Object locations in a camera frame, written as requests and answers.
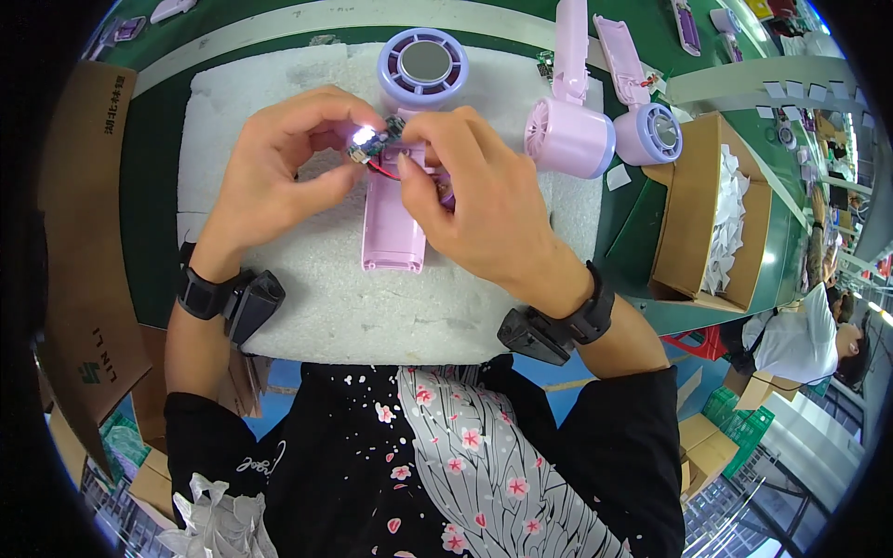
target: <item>linli logo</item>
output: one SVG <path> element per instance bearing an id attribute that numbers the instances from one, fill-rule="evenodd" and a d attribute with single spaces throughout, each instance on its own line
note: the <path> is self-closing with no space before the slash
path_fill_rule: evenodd
<path id="1" fill-rule="evenodd" d="M 78 367 L 81 381 L 85 384 L 98 384 L 99 374 L 96 373 L 98 370 L 99 362 L 84 362 L 82 366 Z"/>
<path id="2" fill-rule="evenodd" d="M 112 358 L 109 356 L 108 351 L 104 350 L 104 341 L 102 333 L 99 331 L 99 328 L 93 330 L 93 337 L 96 341 L 96 348 L 102 350 L 102 353 L 99 355 L 99 359 L 102 361 L 102 364 L 99 362 L 84 362 L 82 365 L 78 367 L 78 373 L 80 374 L 80 380 L 85 384 L 99 384 L 102 380 L 99 378 L 99 370 L 103 368 L 105 371 L 105 376 L 108 378 L 110 382 L 114 382 L 118 379 L 118 374 L 114 371 L 114 366 L 112 366 Z"/>

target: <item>green workbench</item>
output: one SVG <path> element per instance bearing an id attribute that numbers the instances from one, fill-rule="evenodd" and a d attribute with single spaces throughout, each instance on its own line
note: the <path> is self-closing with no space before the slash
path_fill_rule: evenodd
<path id="1" fill-rule="evenodd" d="M 137 39 L 117 45 L 103 60 L 141 71 L 173 49 L 205 33 L 293 4 L 301 3 L 294 0 L 205 0 L 186 14 L 157 25 L 147 25 Z M 555 0 L 490 0 L 487 4 L 511 8 L 551 21 L 555 19 Z M 619 3 L 590 0 L 588 4 L 590 16 L 593 12 L 598 12 L 608 19 L 626 21 L 640 58 L 659 71 L 679 75 L 728 62 L 708 16 L 710 9 L 719 7 L 714 0 L 689 2 L 700 31 L 703 47 L 700 57 L 690 56 L 681 50 L 669 2 L 627 0 Z M 124 0 L 116 8 L 114 15 L 124 18 L 147 16 L 156 5 L 157 0 Z M 591 21 L 589 27 L 589 34 L 596 36 Z M 344 43 L 358 44 L 384 42 L 401 29 L 403 28 L 362 27 L 331 29 L 326 32 L 334 34 Z M 248 56 L 307 46 L 310 39 L 320 33 L 317 31 L 280 37 L 233 50 L 172 76 L 132 101 L 121 154 L 121 242 L 130 294 L 140 322 L 164 327 L 171 311 L 179 269 L 176 247 L 179 144 L 190 96 L 189 83 L 193 76 L 200 71 Z M 531 58 L 539 50 L 535 46 L 497 37 L 462 32 L 454 34 L 467 46 L 496 49 Z M 745 37 L 740 39 L 740 48 L 746 59 L 761 56 Z M 774 50 L 768 44 L 763 45 L 764 51 L 767 47 Z M 610 76 L 591 66 L 589 70 L 593 77 L 605 84 L 605 113 L 615 118 L 626 112 L 626 107 L 614 95 Z M 727 112 L 725 117 L 778 175 L 795 202 L 802 206 L 805 191 L 797 163 L 782 146 L 767 139 L 772 134 L 773 122 L 760 119 L 756 110 Z M 638 167 L 629 167 L 629 172 L 632 178 L 630 184 L 613 192 L 608 192 L 607 187 L 603 187 L 594 261 L 607 270 L 619 291 L 627 296 L 645 299 L 636 299 L 634 302 L 640 305 L 649 322 L 661 335 L 738 317 L 739 314 L 729 312 L 647 300 L 647 270 L 650 270 L 654 257 L 666 188 L 650 181 L 647 183 Z M 633 212 L 634 206 L 638 208 L 636 212 Z M 654 211 L 643 218 L 643 208 L 653 208 Z M 631 222 L 624 235 L 618 239 L 631 212 L 635 222 Z M 766 252 L 773 254 L 775 258 L 774 262 L 770 262 L 770 259 L 764 261 L 750 312 L 787 304 L 799 296 L 804 239 L 803 227 L 793 219 L 778 196 L 774 196 Z M 618 246 L 614 247 L 611 258 L 606 258 L 615 242 Z M 623 260 L 613 265 L 617 254 L 623 254 Z"/>

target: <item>led light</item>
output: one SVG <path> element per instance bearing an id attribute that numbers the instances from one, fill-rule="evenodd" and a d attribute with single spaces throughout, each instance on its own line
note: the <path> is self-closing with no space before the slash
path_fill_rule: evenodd
<path id="1" fill-rule="evenodd" d="M 361 146 L 373 137 L 375 137 L 375 128 L 372 126 L 363 126 L 354 134 L 354 143 Z"/>

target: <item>wrist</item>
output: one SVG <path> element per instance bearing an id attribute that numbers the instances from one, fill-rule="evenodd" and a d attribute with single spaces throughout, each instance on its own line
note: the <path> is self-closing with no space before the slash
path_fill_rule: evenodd
<path id="1" fill-rule="evenodd" d="M 537 275 L 512 294 L 546 316 L 561 320 L 576 312 L 593 296 L 595 289 L 586 265 L 570 247 L 561 243 L 539 266 Z"/>
<path id="2" fill-rule="evenodd" d="M 224 246 L 200 237 L 189 260 L 189 267 L 206 281 L 223 283 L 238 275 L 243 255 L 243 251 L 239 248 Z"/>

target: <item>fingernail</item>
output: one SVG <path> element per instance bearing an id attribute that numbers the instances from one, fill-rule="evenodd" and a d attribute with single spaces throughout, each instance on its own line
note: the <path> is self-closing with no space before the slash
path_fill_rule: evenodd
<path id="1" fill-rule="evenodd" d="M 409 174 L 409 158 L 405 153 L 401 153 L 396 159 L 396 169 L 400 171 L 400 176 Z"/>

